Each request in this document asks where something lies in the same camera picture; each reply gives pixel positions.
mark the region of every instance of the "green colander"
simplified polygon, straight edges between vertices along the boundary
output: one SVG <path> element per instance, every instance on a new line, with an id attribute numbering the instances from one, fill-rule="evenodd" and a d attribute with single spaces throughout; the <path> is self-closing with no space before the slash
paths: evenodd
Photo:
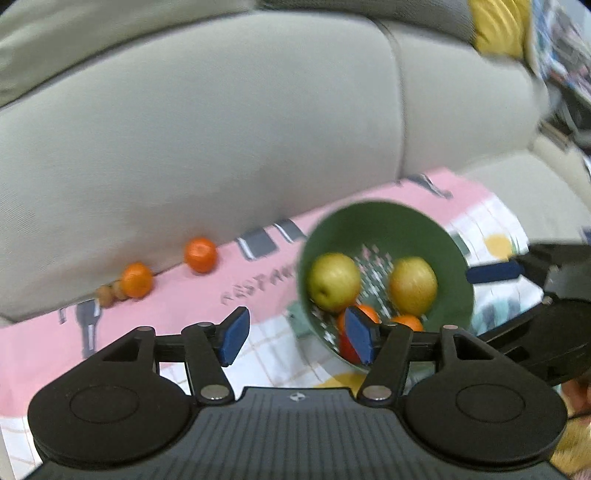
<path id="1" fill-rule="evenodd" d="M 439 285 L 437 298 L 421 319 L 427 332 L 452 323 L 467 329 L 474 291 L 466 281 L 466 260 L 449 234 L 422 213 L 391 202 L 354 203 L 322 220 L 309 236 L 298 263 L 297 288 L 307 327 L 336 355 L 336 318 L 310 300 L 306 278 L 316 258 L 341 252 L 353 258 L 362 276 L 358 303 L 371 305 L 382 323 L 398 314 L 386 288 L 393 264 L 402 257 L 421 257 L 431 265 Z M 357 369 L 366 371 L 361 365 Z"/>

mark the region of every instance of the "red fruit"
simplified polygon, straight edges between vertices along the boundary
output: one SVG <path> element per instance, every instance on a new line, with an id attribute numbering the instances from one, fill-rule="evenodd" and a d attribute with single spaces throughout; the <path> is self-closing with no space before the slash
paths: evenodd
<path id="1" fill-rule="evenodd" d="M 351 345 L 351 342 L 349 342 L 349 337 L 347 337 L 344 333 L 340 336 L 339 354 L 351 364 L 358 365 L 361 363 L 359 355 L 357 355 L 353 345 Z"/>

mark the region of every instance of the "orange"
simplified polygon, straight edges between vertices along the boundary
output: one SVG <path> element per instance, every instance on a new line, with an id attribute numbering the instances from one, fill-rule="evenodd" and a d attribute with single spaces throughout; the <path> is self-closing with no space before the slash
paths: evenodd
<path id="1" fill-rule="evenodd" d="M 415 317 L 414 315 L 401 315 L 398 317 L 394 317 L 392 321 L 396 323 L 402 323 L 403 325 L 412 328 L 415 332 L 425 331 L 425 328 L 423 327 L 421 320 Z"/>
<path id="2" fill-rule="evenodd" d="M 185 263 L 197 273 L 209 273 L 217 263 L 216 245 L 207 238 L 194 238 L 185 246 Z"/>
<path id="3" fill-rule="evenodd" d="M 357 307 L 361 310 L 364 314 L 366 314 L 374 323 L 380 323 L 378 312 L 376 312 L 372 307 L 369 305 L 351 305 L 352 307 Z M 338 318 L 336 319 L 336 327 L 340 333 L 345 332 L 345 312 L 342 312 Z"/>
<path id="4" fill-rule="evenodd" d="M 121 290 L 133 299 L 145 297 L 153 285 L 154 275 L 142 262 L 127 265 L 121 275 Z"/>

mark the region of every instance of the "blue pad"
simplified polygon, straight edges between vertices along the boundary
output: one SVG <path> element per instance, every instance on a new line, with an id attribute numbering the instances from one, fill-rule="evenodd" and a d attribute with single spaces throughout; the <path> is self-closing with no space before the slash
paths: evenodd
<path id="1" fill-rule="evenodd" d="M 515 280 L 525 273 L 524 268 L 515 260 L 508 262 L 479 265 L 466 271 L 466 279 L 471 284 L 491 283 Z"/>
<path id="2" fill-rule="evenodd" d="M 375 360 L 375 349 L 370 332 L 372 326 L 377 327 L 359 309 L 349 307 L 345 310 L 345 333 L 364 365 L 370 365 Z"/>
<path id="3" fill-rule="evenodd" d="M 232 365 L 251 328 L 251 314 L 246 307 L 238 307 L 217 328 L 222 345 L 218 360 L 223 367 Z"/>

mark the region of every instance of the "sofa backrest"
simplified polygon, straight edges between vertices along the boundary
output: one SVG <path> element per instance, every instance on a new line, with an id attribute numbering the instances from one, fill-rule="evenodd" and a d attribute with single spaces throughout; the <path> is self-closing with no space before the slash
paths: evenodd
<path id="1" fill-rule="evenodd" d="M 527 148 L 548 111 L 545 84 L 522 64 L 481 56 L 450 37 L 394 22 L 381 28 L 400 68 L 402 175 Z"/>
<path id="2" fill-rule="evenodd" d="M 0 313 L 394 180 L 402 138 L 365 18 L 257 12 L 111 51 L 0 111 Z"/>
<path id="3" fill-rule="evenodd" d="M 0 106 L 141 35 L 259 9 L 387 18 L 467 43 L 474 36 L 467 0 L 0 0 Z"/>

